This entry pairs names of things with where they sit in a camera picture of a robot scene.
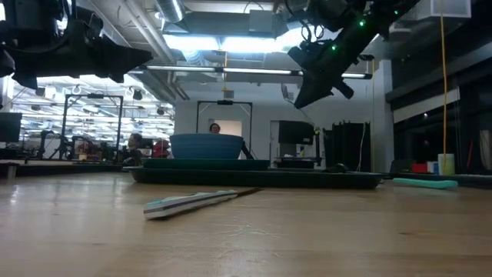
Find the red object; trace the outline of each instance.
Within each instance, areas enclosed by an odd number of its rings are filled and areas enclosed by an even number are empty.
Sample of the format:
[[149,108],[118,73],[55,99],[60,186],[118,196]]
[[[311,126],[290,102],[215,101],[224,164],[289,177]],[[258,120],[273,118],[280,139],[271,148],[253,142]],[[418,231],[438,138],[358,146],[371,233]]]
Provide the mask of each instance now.
[[167,158],[169,156],[169,142],[165,139],[154,145],[154,153],[152,158]]
[[413,173],[427,173],[427,164],[412,164]]

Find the blue bowl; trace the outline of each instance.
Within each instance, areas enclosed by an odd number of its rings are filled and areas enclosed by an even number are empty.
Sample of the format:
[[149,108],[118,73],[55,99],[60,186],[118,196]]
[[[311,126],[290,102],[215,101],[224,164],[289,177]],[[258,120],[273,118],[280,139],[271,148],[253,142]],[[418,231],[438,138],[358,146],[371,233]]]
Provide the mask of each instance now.
[[172,135],[172,155],[176,159],[238,159],[243,138],[221,134]]

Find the computer screen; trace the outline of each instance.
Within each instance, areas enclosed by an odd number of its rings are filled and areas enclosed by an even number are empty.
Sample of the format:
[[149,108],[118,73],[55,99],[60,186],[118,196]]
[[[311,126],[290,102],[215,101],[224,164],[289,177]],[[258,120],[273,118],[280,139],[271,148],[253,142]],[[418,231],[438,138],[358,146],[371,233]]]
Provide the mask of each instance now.
[[18,142],[22,113],[0,112],[0,142]]
[[307,122],[279,121],[278,143],[313,145],[314,126]]

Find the teal object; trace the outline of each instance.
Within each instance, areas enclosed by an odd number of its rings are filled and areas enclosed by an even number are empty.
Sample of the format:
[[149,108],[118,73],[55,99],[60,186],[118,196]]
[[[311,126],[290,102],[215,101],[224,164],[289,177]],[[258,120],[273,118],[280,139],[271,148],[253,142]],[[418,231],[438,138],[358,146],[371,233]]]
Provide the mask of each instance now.
[[239,158],[243,138],[222,134],[172,135],[172,155],[175,159],[234,159]]
[[458,182],[456,181],[426,181],[426,180],[416,180],[416,179],[403,179],[395,178],[393,182],[399,182],[408,185],[416,185],[422,188],[429,189],[455,189],[458,187]]
[[263,171],[270,166],[268,160],[230,159],[142,159],[145,169],[199,169],[199,170],[250,170]]

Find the yellow cable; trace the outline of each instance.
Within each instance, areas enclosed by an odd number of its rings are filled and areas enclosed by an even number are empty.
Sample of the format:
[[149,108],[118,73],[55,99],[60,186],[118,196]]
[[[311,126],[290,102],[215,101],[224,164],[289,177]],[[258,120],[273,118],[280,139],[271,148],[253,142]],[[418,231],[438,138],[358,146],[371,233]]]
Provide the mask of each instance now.
[[447,70],[446,70],[446,43],[444,34],[444,0],[440,0],[440,40],[443,59],[443,80],[444,80],[444,119],[443,119],[443,175],[446,172],[446,141],[447,141]]
[[373,139],[371,139],[371,158],[372,158],[372,171],[374,172],[376,164],[375,164],[375,158],[374,158],[374,144],[376,143],[374,141],[374,73],[376,72],[376,63],[374,60],[372,60],[372,120],[371,120],[371,136]]
[[[227,68],[228,67],[228,52],[227,51],[224,51],[224,52],[225,52],[224,68]],[[228,90],[227,84],[228,84],[228,74],[227,73],[224,73],[224,88],[222,88],[222,91],[223,92],[225,92],[226,90]]]

